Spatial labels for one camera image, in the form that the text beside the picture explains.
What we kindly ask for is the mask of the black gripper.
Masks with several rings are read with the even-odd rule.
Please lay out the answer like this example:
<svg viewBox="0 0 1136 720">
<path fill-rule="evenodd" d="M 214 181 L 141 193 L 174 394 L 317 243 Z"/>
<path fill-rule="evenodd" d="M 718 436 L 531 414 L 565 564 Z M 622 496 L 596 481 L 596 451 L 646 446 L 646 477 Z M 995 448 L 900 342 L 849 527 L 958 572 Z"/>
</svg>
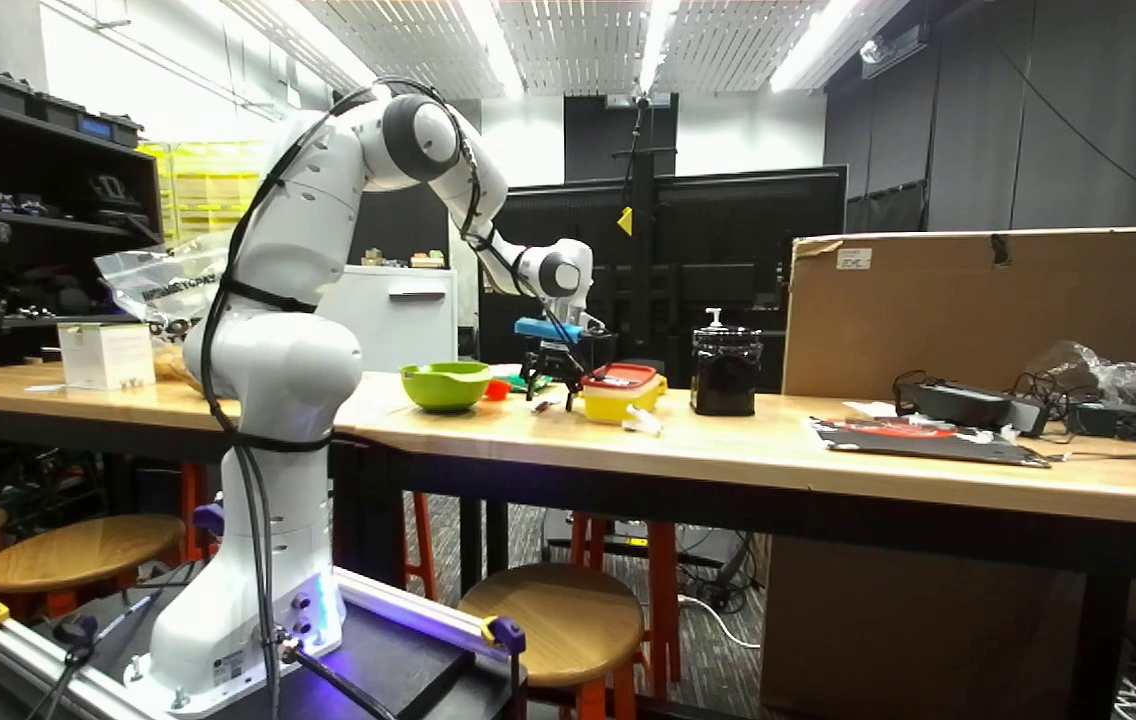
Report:
<svg viewBox="0 0 1136 720">
<path fill-rule="evenodd" d="M 581 397 L 581 375 L 591 373 L 600 364 L 600 350 L 591 342 L 586 346 L 549 346 L 549 342 L 538 342 L 530 354 L 524 354 L 524 399 L 538 399 L 541 397 L 541 375 L 552 375 L 552 380 L 565 380 L 565 408 L 575 404 Z"/>
</svg>

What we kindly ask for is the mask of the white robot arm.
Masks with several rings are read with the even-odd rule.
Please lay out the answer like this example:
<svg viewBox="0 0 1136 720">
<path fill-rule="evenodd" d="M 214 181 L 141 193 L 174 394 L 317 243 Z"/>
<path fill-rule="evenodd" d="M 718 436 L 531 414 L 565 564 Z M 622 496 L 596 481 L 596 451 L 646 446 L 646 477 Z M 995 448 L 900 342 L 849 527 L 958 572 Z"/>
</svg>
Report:
<svg viewBox="0 0 1136 720">
<path fill-rule="evenodd" d="M 321 300 L 345 278 L 361 200 L 416 183 L 497 288 L 544 308 L 555 342 L 589 329 L 591 248 L 500 236 L 510 183 L 452 106 L 381 80 L 305 127 L 238 222 L 220 288 L 183 342 L 227 451 L 220 547 L 158 616 L 141 678 L 174 715 L 267 695 L 288 643 L 328 657 L 345 642 L 328 446 L 361 383 L 361 342 Z"/>
</svg>

